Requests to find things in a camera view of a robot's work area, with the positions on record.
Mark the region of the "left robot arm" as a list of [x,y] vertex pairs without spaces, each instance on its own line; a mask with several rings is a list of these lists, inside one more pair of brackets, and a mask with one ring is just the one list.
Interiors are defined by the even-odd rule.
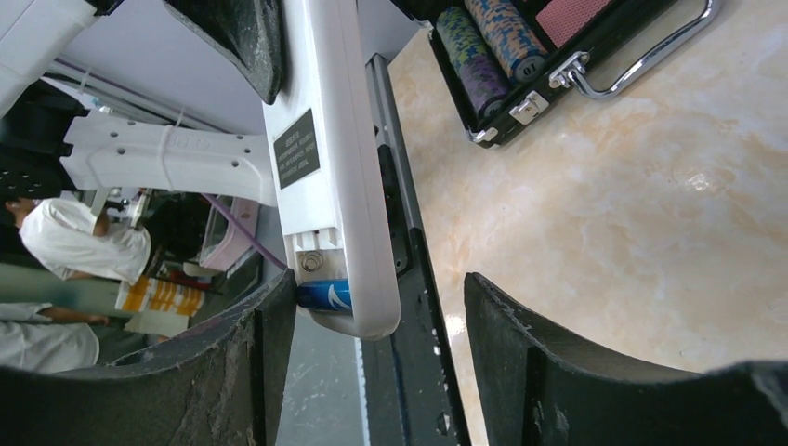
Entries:
[[276,203],[268,144],[240,135],[90,110],[48,83],[56,58],[114,1],[1,5],[1,191],[43,199],[68,190],[175,190]]

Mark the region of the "blue battery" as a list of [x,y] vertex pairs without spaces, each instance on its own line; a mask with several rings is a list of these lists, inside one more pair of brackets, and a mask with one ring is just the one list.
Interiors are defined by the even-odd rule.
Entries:
[[347,280],[303,282],[296,289],[296,300],[299,306],[307,309],[352,311]]

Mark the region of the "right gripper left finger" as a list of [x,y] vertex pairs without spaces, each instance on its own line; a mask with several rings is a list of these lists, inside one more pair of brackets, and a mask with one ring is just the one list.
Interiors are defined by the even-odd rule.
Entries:
[[5,445],[272,445],[296,321],[286,271],[108,366],[1,372]]

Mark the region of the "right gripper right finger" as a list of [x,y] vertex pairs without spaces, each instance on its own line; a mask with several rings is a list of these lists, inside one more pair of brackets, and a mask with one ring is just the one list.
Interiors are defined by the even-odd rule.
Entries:
[[592,342],[478,273],[466,329],[492,445],[783,445],[787,365],[696,374]]

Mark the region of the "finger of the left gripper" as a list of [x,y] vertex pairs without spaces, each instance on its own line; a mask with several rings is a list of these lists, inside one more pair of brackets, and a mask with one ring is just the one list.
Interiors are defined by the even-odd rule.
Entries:
[[275,102],[284,78],[280,1],[186,0],[164,6],[233,64],[265,104]]

